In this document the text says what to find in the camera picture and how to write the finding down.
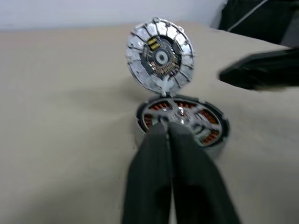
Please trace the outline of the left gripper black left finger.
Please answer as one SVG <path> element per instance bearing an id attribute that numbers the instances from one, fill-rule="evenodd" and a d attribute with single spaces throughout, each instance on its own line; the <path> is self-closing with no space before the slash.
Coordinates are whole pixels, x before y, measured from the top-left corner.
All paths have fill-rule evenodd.
<path id="1" fill-rule="evenodd" d="M 127 172 L 123 224 L 167 224 L 171 207 L 171 164 L 167 127 L 153 125 Z"/>

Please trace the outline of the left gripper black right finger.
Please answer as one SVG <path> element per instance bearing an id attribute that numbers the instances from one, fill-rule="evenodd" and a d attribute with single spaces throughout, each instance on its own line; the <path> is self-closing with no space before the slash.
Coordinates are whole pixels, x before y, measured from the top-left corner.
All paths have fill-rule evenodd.
<path id="1" fill-rule="evenodd" d="M 220 172 L 191 132 L 170 123 L 168 135 L 177 223 L 239 224 Z"/>

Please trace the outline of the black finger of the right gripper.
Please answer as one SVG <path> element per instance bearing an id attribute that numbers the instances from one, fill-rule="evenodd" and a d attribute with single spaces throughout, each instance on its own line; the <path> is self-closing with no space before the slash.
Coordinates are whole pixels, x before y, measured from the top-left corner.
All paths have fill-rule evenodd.
<path id="1" fill-rule="evenodd" d="M 298 87 L 299 49 L 248 55 L 220 71 L 219 80 L 251 91 Z"/>

